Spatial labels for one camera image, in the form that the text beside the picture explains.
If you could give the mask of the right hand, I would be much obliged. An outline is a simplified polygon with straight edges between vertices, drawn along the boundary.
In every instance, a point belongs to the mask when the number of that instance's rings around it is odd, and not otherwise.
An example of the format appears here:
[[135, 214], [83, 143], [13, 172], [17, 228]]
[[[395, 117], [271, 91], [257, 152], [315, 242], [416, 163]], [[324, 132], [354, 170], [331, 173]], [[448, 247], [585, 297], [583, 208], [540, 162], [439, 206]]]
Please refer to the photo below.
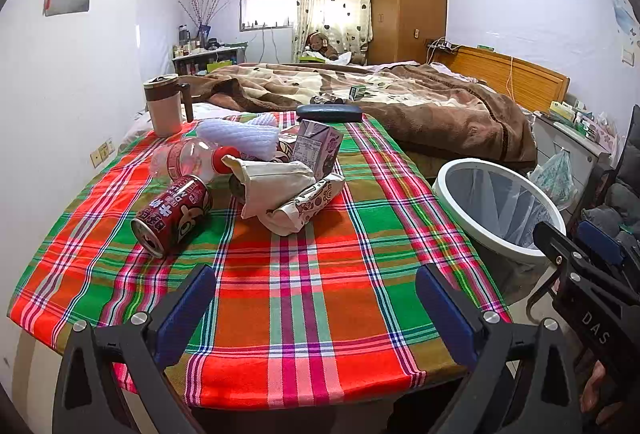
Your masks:
[[580, 395], [580, 411], [583, 414], [590, 414], [590, 412], [597, 411], [597, 423], [603, 423], [608, 420], [608, 417], [611, 417], [612, 414], [616, 414], [617, 410], [622, 406], [620, 402], [616, 402], [615, 404], [605, 407], [598, 407], [605, 377], [605, 368], [597, 360], [594, 364], [591, 376], [585, 385], [584, 391], [582, 391], [582, 395]]

